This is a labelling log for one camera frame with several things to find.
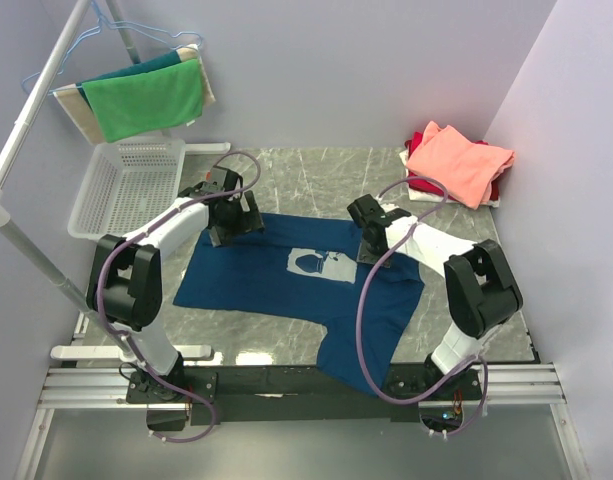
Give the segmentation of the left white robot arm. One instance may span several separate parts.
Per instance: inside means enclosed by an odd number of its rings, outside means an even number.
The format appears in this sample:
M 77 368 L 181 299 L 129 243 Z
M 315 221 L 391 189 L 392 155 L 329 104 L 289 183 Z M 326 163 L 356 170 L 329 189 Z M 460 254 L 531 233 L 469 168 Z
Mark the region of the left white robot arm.
M 162 401 L 179 399 L 186 388 L 183 356 L 157 321 L 163 260 L 196 233 L 207 232 L 212 246 L 224 247 L 263 230 L 242 175 L 214 166 L 204 181 L 183 190 L 153 220 L 97 242 L 87 305 L 100 314 L 110 336 L 129 345 L 128 360 L 152 376 L 150 389 Z

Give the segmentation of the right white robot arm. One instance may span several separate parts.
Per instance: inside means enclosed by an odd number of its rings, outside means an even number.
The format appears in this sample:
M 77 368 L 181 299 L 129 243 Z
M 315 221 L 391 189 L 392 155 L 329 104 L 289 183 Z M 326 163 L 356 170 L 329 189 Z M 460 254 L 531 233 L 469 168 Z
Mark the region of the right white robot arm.
M 445 281 L 452 323 L 427 357 L 425 387 L 446 399 L 460 386 L 457 371 L 474 359 L 490 332 L 509 320 L 523 298 L 502 247 L 494 240 L 479 243 L 452 236 L 423 223 L 410 212 L 383 207 L 372 195 L 348 207 L 361 231 L 357 260 L 386 266 L 397 254 L 418 261 Z

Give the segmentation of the blue t shirt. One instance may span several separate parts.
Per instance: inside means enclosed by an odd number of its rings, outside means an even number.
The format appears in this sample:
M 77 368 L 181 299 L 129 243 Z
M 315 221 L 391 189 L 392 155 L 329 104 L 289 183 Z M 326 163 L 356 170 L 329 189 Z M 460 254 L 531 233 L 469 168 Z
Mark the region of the blue t shirt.
M 424 283 L 416 260 L 393 255 L 367 296 L 370 271 L 356 260 L 360 229 L 349 220 L 265 213 L 265 229 L 214 247 L 203 232 L 173 300 L 185 308 L 306 320 L 325 327 L 316 366 L 371 394 L 383 385 Z

